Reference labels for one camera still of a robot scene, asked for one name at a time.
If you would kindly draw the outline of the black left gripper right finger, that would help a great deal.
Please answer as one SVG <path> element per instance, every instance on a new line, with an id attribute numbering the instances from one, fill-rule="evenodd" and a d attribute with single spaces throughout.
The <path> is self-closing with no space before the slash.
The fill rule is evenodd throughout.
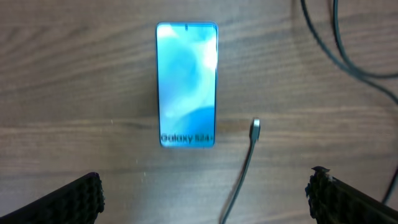
<path id="1" fill-rule="evenodd" d="M 316 166 L 305 188 L 310 216 L 318 224 L 397 224 L 397 211 Z"/>

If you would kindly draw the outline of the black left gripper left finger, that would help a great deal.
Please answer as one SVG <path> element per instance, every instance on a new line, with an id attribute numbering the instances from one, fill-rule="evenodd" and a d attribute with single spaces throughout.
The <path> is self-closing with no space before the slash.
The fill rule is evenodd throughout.
<path id="1" fill-rule="evenodd" d="M 40 199 L 1 217 L 1 223 L 94 223 L 104 211 L 100 175 L 90 172 Z"/>

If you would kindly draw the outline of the blue Galaxy smartphone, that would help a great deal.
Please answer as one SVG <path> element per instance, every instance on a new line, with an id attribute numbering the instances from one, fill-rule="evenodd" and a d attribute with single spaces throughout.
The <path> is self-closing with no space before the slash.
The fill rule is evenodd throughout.
<path id="1" fill-rule="evenodd" d="M 218 34 L 212 21 L 160 22 L 155 28 L 163 147 L 215 145 Z"/>

